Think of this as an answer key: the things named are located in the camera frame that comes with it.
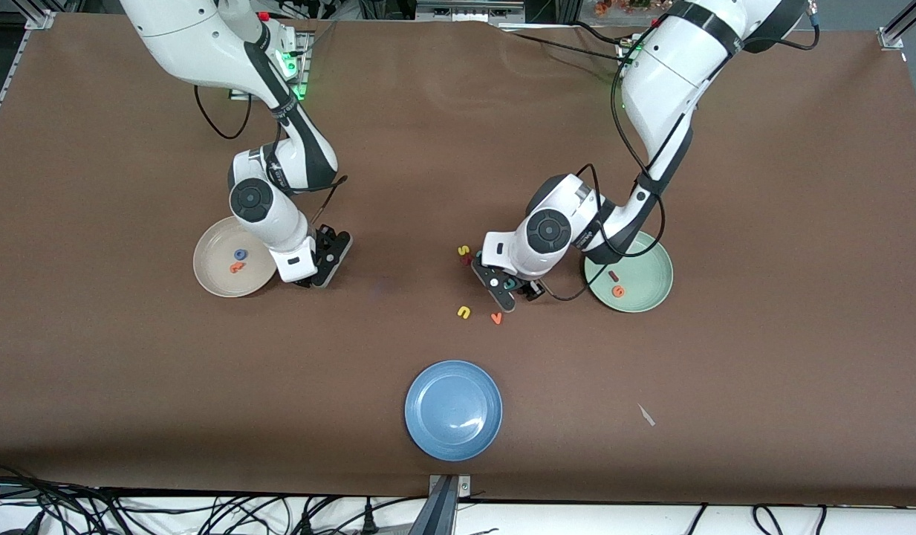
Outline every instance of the table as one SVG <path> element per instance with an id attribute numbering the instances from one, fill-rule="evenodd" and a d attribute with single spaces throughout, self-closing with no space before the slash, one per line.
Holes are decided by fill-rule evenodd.
<path id="1" fill-rule="evenodd" d="M 576 32 L 542 35 L 605 50 Z M 461 472 L 495 498 L 916 505 L 900 55 L 827 33 L 735 58 L 666 194 L 668 300 L 542 299 L 494 325 L 457 246 L 511 230 L 553 174 L 594 162 L 620 202 L 637 174 L 606 61 L 477 23 L 339 23 L 305 107 L 350 176 L 321 221 L 353 250 L 325 291 L 227 300 L 190 254 L 229 215 L 231 157 L 274 122 L 260 106 L 216 137 L 127 19 L 59 14 L 0 113 L 0 461 L 121 487 L 408 495 Z M 244 104 L 204 96 L 238 124 Z M 578 288 L 579 258 L 548 283 Z M 504 399 L 467 463 L 425 456 L 401 414 L 444 359 Z"/>

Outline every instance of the plate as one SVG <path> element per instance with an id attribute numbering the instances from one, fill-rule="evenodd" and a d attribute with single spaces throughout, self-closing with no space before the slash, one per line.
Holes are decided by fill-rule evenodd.
<path id="1" fill-rule="evenodd" d="M 487 450 L 501 429 L 498 386 L 483 369 L 443 361 L 421 372 L 404 402 L 408 433 L 425 453 L 466 461 Z"/>
<path id="2" fill-rule="evenodd" d="M 649 234 L 638 233 L 628 253 L 639 253 L 653 241 L 654 238 Z M 589 258 L 584 259 L 583 277 L 587 281 L 596 277 L 590 285 L 590 291 L 615 311 L 651 311 L 665 301 L 669 289 L 672 289 L 672 260 L 669 260 L 669 254 L 662 244 L 657 244 L 642 256 L 623 258 L 616 264 L 606 265 L 597 277 L 600 268 L 600 264 Z"/>
<path id="3" fill-rule="evenodd" d="M 247 251 L 243 267 L 236 273 L 230 265 L 238 260 L 237 250 Z M 259 238 L 230 216 L 221 219 L 197 241 L 193 250 L 193 274 L 197 282 L 213 295 L 243 297 L 267 284 L 276 272 L 276 261 Z"/>

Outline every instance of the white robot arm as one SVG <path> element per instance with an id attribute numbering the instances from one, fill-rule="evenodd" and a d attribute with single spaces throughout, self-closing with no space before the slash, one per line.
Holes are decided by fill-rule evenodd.
<path id="1" fill-rule="evenodd" d="M 543 183 L 515 231 L 485 236 L 472 267 L 503 311 L 514 309 L 515 291 L 542 294 L 535 281 L 569 244 L 601 265 L 624 257 L 689 148 L 699 97 L 745 43 L 748 51 L 767 50 L 806 7 L 815 11 L 808 0 L 679 0 L 643 34 L 624 67 L 622 99 L 650 163 L 625 206 L 597 199 L 574 174 L 560 175 Z"/>
<path id="2" fill-rule="evenodd" d="M 161 67 L 196 85 L 232 88 L 270 106 L 288 139 L 241 152 L 227 182 L 230 209 L 267 245 L 282 280 L 324 287 L 351 244 L 322 227 L 315 237 L 288 195 L 333 185 L 335 152 L 288 85 L 284 54 L 295 31 L 260 21 L 248 0 L 122 0 Z"/>

